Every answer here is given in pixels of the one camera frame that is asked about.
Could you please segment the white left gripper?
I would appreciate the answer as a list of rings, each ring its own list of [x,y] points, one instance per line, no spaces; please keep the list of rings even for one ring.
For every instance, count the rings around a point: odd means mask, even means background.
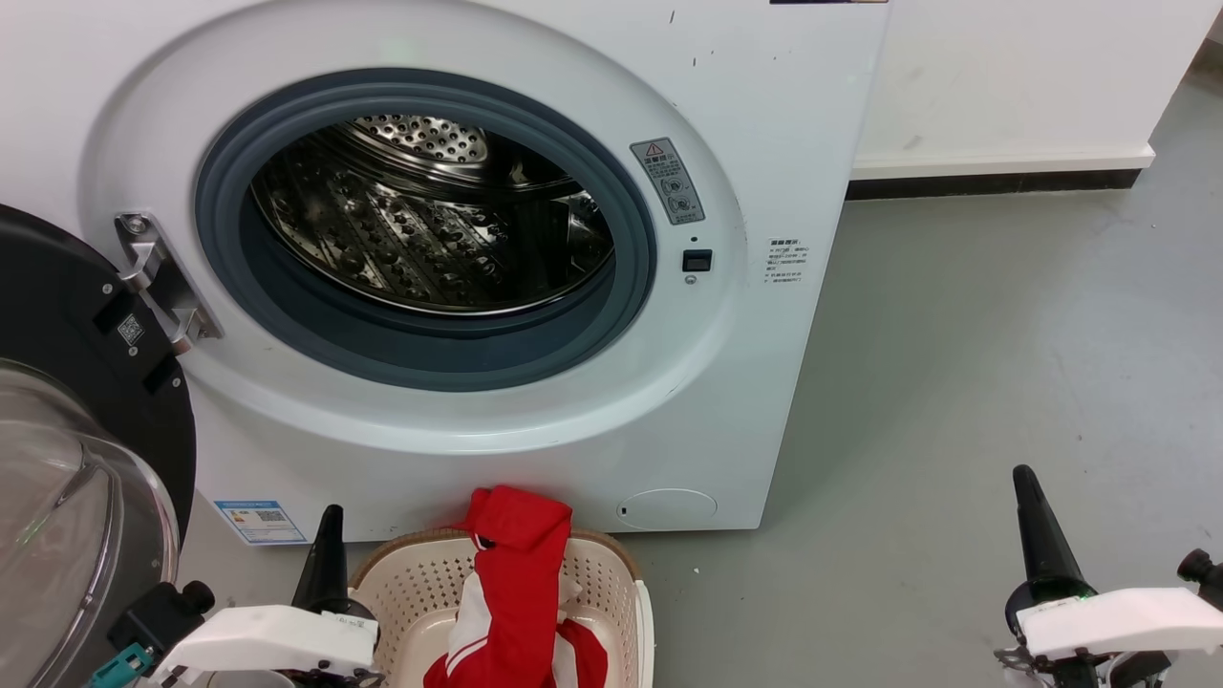
[[[202,675],[264,672],[292,687],[379,687],[380,628],[362,606],[349,610],[342,523],[342,506],[328,505],[291,606],[219,610],[158,661],[152,684],[182,687]]]

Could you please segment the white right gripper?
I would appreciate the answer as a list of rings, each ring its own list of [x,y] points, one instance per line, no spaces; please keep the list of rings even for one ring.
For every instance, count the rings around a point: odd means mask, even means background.
[[[1010,686],[1162,687],[1180,654],[1221,650],[1221,574],[1181,574],[1196,591],[1096,593],[1035,470],[1011,479],[1026,580],[1005,606],[1018,644],[993,653]]]

